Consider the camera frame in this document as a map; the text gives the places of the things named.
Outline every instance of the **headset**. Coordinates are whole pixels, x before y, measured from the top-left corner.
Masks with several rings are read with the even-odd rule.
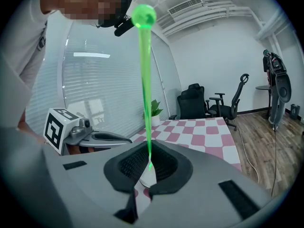
[[[132,23],[131,18],[126,15],[126,13],[131,5],[131,2],[132,0],[122,0],[121,8],[117,8],[116,13],[110,15],[109,19],[99,19],[96,27],[107,28],[114,26],[116,28],[114,34],[117,37],[130,30],[132,27],[134,27],[134,24]]]

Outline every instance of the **white sleeve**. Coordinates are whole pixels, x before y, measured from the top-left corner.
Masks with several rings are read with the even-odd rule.
[[[30,89],[45,54],[48,16],[49,14],[41,12],[40,0],[23,0],[0,40],[0,48],[7,64]]]

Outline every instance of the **black office chair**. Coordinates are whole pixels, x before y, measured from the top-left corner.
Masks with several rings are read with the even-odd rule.
[[[232,99],[231,106],[224,105],[224,99],[223,99],[223,95],[225,95],[224,93],[215,93],[216,95],[219,95],[220,98],[214,98],[214,97],[209,98],[210,100],[216,101],[216,105],[210,107],[210,110],[216,111],[217,117],[223,117],[228,126],[234,127],[234,131],[237,130],[237,127],[231,124],[229,120],[233,120],[237,117],[238,103],[240,101],[239,96],[241,95],[243,86],[245,85],[245,83],[247,83],[248,79],[249,79],[249,74],[243,74],[241,76],[241,82],[239,83],[237,92]]]
[[[200,86],[198,83],[189,85],[188,89],[196,89],[200,96],[202,97],[202,100],[204,102],[204,109],[206,113],[209,113],[210,115],[216,114],[214,111],[210,111],[209,109],[209,101],[210,100],[205,100],[205,88],[203,86]]]
[[[196,89],[187,89],[177,97],[180,105],[180,119],[206,118],[202,97]]]

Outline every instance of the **pink and white checkered mat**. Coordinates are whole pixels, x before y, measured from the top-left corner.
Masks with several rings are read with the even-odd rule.
[[[130,139],[132,142],[147,140],[146,129]],[[152,127],[152,139],[215,155],[242,171],[238,151],[222,117],[161,121],[161,125]],[[139,216],[151,202],[149,190],[138,181],[135,195]]]

